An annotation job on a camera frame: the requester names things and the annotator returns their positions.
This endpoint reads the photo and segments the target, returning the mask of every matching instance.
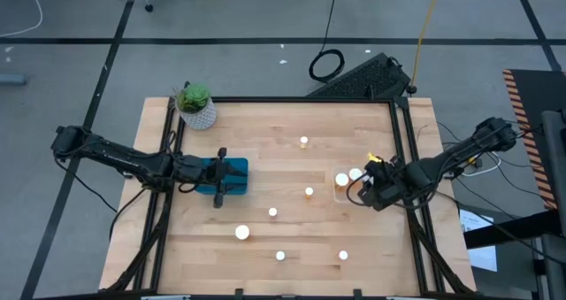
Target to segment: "black keyboard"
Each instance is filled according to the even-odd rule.
[[[379,53],[307,96],[393,97],[400,96],[409,82],[400,66],[385,53]]]

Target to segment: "black floor stripe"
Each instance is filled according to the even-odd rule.
[[[102,98],[104,87],[106,86],[106,81],[108,80],[108,75],[111,71],[112,64],[114,63],[116,52],[118,51],[119,40],[122,38],[124,31],[126,30],[127,20],[130,17],[134,1],[135,0],[127,0],[124,11],[122,11],[122,17],[120,18],[118,28],[116,29],[116,34],[114,35],[112,46],[110,47],[110,50],[108,52],[108,57],[106,58],[106,62],[104,63],[103,69],[100,73],[100,78],[98,79],[98,83],[96,84],[96,89],[92,96],[92,101],[90,103],[90,106],[88,107],[87,116],[84,120],[85,127],[92,127],[92,123],[94,122],[96,110],[98,109],[98,105],[100,104],[100,99]],[[79,159],[72,159],[71,163],[69,164],[68,170],[72,173],[76,173],[79,168],[79,162]],[[43,237],[40,242],[39,248],[37,250],[37,253],[35,254],[34,262],[29,271],[29,274],[27,275],[26,284],[24,285],[20,299],[27,300],[34,297],[35,290],[37,289],[37,284],[39,283],[43,268],[45,267],[45,261],[47,260],[47,257],[50,253],[51,245],[53,244],[53,240],[55,239],[55,235],[57,233],[57,228],[63,216],[67,198],[71,193],[73,181],[74,178],[71,176],[71,174],[66,173],[61,184],[61,188],[59,189],[57,200],[55,201],[55,206],[51,211],[50,219],[47,223],[47,226],[45,227],[45,231],[43,232]]]
[[[320,44],[324,38],[122,38],[119,44],[153,45],[219,45],[219,44]],[[0,44],[113,44],[113,38],[0,38]],[[566,39],[547,39],[548,44],[563,46]],[[328,38],[330,44],[416,45],[417,38]],[[534,46],[539,39],[423,39],[423,45],[447,46]]]
[[[550,48],[550,44],[547,41],[547,37],[545,33],[542,31],[542,27],[540,26],[539,21],[537,20],[537,16],[535,16],[534,11],[532,10],[531,4],[529,0],[520,0],[521,5],[523,6],[524,13],[526,13],[529,22],[531,22],[532,30],[537,35],[537,38],[540,40],[540,46],[547,57],[547,61],[550,64],[550,68],[552,71],[561,71],[562,68],[558,64],[556,60],[555,54],[552,52],[552,48]]]

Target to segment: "wooden tabletop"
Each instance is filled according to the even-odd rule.
[[[432,101],[413,98],[409,103],[420,157],[438,154],[442,146]],[[136,149],[158,150],[166,105],[167,98],[146,99]],[[159,293],[230,295],[244,288],[247,295],[351,296],[360,288],[366,296],[418,295],[405,211],[391,206],[375,212],[334,199],[337,170],[363,167],[369,151],[383,158],[395,155],[386,104],[216,106],[215,126],[206,131],[186,128],[182,151],[208,158],[227,147],[228,157],[247,158],[249,191],[226,196],[220,209],[212,207],[212,196],[174,193]],[[300,147],[301,136],[309,137],[306,149]],[[307,187],[314,189],[309,200],[304,195]],[[121,205],[139,188],[137,181],[126,181]],[[452,195],[449,183],[441,183],[439,191]],[[117,222],[101,288],[112,284],[138,251],[148,202],[149,194]],[[279,212],[275,219],[268,215],[272,207]],[[436,196],[430,209],[440,253],[462,281],[475,288],[454,203]],[[246,241],[234,236],[238,225],[249,227]],[[287,255],[284,261],[275,258],[279,250]],[[341,250],[348,252],[347,260],[339,259]],[[152,265],[150,255],[148,268]]]

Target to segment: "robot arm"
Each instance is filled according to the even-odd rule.
[[[366,206],[381,211],[399,200],[413,201],[432,193],[447,172],[458,171],[460,164],[490,151],[506,151],[515,146],[516,133],[503,119],[486,119],[468,139],[455,144],[434,158],[423,158],[404,165],[370,161],[366,166],[369,180],[363,183],[358,196]]]
[[[206,165],[202,158],[182,153],[144,153],[124,145],[105,140],[84,127],[58,127],[57,137],[51,144],[57,159],[90,158],[96,162],[116,168],[120,173],[132,174],[145,188],[166,191],[173,181],[217,187],[214,206],[222,206],[226,185],[223,179],[228,175],[247,176],[234,170],[224,161],[226,148]]]

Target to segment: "blue container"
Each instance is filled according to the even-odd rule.
[[[205,165],[210,164],[211,158],[203,158]],[[224,161],[230,163],[233,169],[240,172],[249,174],[248,171],[248,160],[246,158],[224,158]],[[227,175],[223,180],[222,184],[237,184],[236,188],[232,188],[226,192],[226,195],[244,195],[248,192],[248,176],[235,176]],[[215,195],[216,186],[212,185],[199,185],[196,189],[197,192],[204,195]]]

